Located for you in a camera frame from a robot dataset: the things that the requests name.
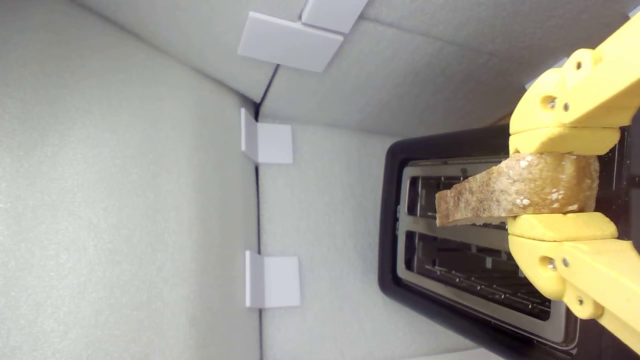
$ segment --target foam panel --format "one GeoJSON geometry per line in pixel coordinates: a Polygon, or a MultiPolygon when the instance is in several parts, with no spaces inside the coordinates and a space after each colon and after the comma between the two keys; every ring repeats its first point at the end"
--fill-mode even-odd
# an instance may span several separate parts
{"type": "Polygon", "coordinates": [[[293,165],[259,168],[266,256],[299,256],[302,305],[262,313],[265,360],[408,359],[477,348],[378,288],[385,152],[397,138],[293,126],[293,165]]]}

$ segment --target toaster slot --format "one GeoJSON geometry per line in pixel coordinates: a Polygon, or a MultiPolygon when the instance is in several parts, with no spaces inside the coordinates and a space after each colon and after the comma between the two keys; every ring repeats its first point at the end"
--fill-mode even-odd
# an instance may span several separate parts
{"type": "Polygon", "coordinates": [[[551,301],[526,278],[508,252],[406,232],[407,270],[538,320],[548,320],[551,301]]]}

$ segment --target bread crust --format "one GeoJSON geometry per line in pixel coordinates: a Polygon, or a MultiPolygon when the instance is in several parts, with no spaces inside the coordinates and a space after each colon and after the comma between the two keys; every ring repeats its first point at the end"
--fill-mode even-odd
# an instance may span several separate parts
{"type": "Polygon", "coordinates": [[[596,156],[514,154],[438,192],[436,223],[483,224],[524,214],[593,211],[599,173],[596,156]]]}

